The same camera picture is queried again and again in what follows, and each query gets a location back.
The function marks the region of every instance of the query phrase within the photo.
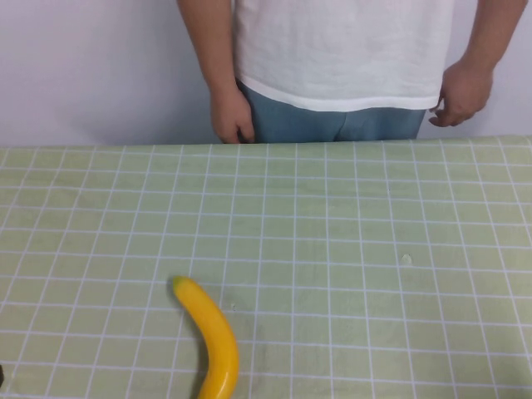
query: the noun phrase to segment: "hand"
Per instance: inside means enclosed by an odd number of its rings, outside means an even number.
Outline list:
[[[481,111],[490,98],[493,71],[458,61],[443,76],[440,100],[429,122],[438,127],[458,126]]]
[[[239,144],[239,133],[246,142],[254,142],[251,108],[238,87],[211,93],[210,117],[214,132],[224,143]]]

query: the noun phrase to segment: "t-shirt hem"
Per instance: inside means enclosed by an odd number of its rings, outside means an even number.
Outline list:
[[[437,105],[439,93],[435,96],[426,97],[392,97],[375,96],[368,98],[355,98],[350,100],[313,99],[286,93],[254,80],[245,75],[239,75],[239,79],[248,88],[258,92],[270,100],[280,101],[297,108],[310,111],[336,111],[351,112],[361,111],[368,108],[402,108],[406,110],[428,110]]]

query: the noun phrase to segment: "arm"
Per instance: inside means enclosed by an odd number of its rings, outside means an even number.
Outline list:
[[[177,0],[210,90],[211,118],[218,137],[254,139],[249,104],[236,85],[231,0]]]
[[[528,0],[478,0],[475,24],[464,56],[447,69],[441,88],[445,106],[431,123],[458,126],[490,98],[493,72],[506,53]]]

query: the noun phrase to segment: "blue jeans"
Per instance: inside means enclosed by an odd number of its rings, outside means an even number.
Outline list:
[[[271,100],[239,83],[251,106],[258,143],[308,143],[415,139],[425,110],[370,108],[309,111]]]

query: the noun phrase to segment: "banana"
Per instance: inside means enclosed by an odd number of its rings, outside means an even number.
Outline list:
[[[224,314],[191,278],[174,277],[174,295],[198,326],[209,354],[209,370],[198,399],[229,399],[239,377],[239,349]]]

